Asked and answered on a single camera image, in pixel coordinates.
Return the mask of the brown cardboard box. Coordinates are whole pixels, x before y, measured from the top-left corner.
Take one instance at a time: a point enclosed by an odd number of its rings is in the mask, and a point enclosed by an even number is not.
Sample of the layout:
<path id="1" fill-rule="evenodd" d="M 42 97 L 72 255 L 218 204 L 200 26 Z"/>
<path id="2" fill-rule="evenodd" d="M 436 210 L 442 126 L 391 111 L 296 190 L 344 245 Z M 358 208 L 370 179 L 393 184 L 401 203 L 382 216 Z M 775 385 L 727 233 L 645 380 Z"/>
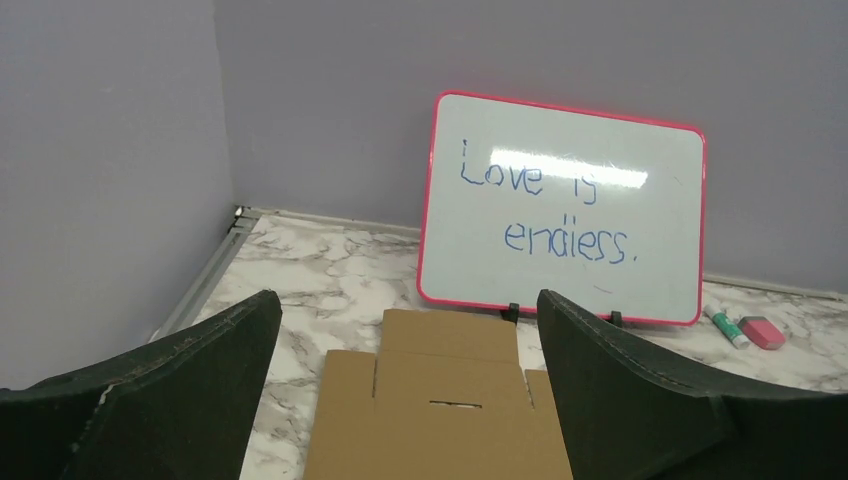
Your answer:
<path id="1" fill-rule="evenodd" d="M 568 479 L 548 374 L 494 317 L 390 309 L 377 353 L 326 354 L 307 479 Z"/>

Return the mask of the pink framed whiteboard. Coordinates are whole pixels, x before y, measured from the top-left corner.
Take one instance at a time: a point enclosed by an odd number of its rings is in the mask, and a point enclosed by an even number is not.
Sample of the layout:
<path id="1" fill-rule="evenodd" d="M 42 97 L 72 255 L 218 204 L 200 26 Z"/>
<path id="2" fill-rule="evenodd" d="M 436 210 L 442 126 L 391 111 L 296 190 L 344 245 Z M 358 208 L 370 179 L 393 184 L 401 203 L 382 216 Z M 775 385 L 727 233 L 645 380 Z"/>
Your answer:
<path id="1" fill-rule="evenodd" d="M 692 126 L 447 91 L 436 100 L 416 286 L 536 308 L 556 291 L 628 322 L 701 314 L 707 141 Z"/>

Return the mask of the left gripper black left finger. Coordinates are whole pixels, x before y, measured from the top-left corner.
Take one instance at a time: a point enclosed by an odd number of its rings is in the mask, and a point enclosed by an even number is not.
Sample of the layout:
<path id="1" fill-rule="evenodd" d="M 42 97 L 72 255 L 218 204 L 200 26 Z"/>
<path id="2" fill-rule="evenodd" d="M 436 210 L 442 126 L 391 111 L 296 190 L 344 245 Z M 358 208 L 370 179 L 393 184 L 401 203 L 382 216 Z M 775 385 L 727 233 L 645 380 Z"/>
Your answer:
<path id="1" fill-rule="evenodd" d="M 1 393 L 5 479 L 236 479 L 282 309 L 260 291 L 97 364 Z"/>

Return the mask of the green white marker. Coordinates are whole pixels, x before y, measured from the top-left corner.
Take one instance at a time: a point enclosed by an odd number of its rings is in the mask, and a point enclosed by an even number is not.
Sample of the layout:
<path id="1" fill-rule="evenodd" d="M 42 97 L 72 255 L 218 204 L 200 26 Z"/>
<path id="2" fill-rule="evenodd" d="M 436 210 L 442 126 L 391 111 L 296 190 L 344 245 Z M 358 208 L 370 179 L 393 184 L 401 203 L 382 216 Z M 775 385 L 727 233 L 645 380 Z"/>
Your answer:
<path id="1" fill-rule="evenodd" d="M 706 304 L 703 313 L 719 329 L 723 336 L 737 349 L 746 349 L 751 341 L 727 314 L 714 304 Z"/>

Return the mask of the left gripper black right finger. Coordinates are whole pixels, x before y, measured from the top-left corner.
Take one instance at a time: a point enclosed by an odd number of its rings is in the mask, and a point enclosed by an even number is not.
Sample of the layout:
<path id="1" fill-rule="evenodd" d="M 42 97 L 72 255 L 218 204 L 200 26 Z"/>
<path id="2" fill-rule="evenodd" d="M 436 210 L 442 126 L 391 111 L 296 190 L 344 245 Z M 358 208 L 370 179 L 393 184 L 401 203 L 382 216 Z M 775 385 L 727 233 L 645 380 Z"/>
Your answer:
<path id="1" fill-rule="evenodd" d="M 679 355 L 552 290 L 537 325 L 577 479 L 843 479 L 847 397 Z"/>

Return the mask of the pink eraser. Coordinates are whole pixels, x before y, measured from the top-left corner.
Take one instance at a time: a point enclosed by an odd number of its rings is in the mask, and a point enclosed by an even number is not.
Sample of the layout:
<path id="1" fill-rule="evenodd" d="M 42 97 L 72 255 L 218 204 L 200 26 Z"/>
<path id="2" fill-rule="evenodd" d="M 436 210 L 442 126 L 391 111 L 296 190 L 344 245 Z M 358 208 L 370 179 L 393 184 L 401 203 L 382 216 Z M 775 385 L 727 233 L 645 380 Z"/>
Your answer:
<path id="1" fill-rule="evenodd" d="M 782 331 L 763 316 L 744 316 L 737 326 L 752 343 L 763 350 L 778 350 L 786 342 Z"/>

